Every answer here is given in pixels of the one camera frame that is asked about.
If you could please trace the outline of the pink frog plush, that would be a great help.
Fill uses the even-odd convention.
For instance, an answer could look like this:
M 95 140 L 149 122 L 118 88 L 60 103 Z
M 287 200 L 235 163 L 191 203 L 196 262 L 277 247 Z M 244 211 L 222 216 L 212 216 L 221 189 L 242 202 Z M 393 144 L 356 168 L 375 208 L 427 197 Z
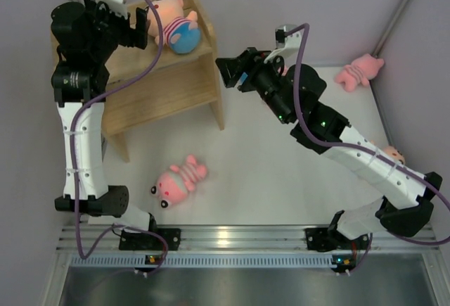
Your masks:
M 355 91 L 359 85 L 369 87 L 370 81 L 377 76 L 384 65 L 383 58 L 376 58 L 369 53 L 365 53 L 350 64 L 345 65 L 336 74 L 334 81 L 347 92 Z
M 190 154 L 182 164 L 170 165 L 151 186 L 150 194 L 159 199 L 161 208 L 170 208 L 185 201 L 207 173 L 206 165 Z
M 286 65 L 284 65 L 283 67 L 280 67 L 277 70 L 278 76 L 280 77 L 284 77 L 286 76 L 286 74 L 288 73 L 288 67 Z

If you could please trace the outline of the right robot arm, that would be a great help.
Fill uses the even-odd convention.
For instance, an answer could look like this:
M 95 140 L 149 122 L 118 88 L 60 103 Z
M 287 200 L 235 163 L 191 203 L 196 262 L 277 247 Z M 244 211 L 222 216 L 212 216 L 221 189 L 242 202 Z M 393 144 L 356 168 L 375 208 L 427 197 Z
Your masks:
M 343 248 L 378 231 L 409 243 L 430 221 L 440 196 L 442 178 L 415 172 L 368 141 L 350 121 L 320 101 L 326 82 L 313 67 L 291 66 L 286 74 L 281 57 L 250 47 L 235 58 L 215 61 L 227 88 L 257 92 L 283 124 L 294 124 L 291 136 L 305 148 L 333 160 L 377 189 L 380 199 L 355 210 L 336 212 L 325 239 Z

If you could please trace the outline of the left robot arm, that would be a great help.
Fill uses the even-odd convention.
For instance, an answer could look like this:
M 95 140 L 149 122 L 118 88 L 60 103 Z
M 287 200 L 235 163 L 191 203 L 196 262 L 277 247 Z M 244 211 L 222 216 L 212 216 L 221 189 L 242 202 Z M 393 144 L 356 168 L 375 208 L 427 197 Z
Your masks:
M 103 171 L 101 125 L 110 73 L 105 66 L 118 46 L 147 46 L 146 12 L 136 9 L 130 25 L 125 0 L 67 2 L 51 14 L 58 62 L 51 78 L 54 100 L 63 126 L 66 180 L 54 200 L 60 212 L 92 217 L 111 216 L 116 223 L 136 228 L 134 240 L 154 248 L 159 233 L 151 215 L 129 202 L 126 186 L 109 185 Z

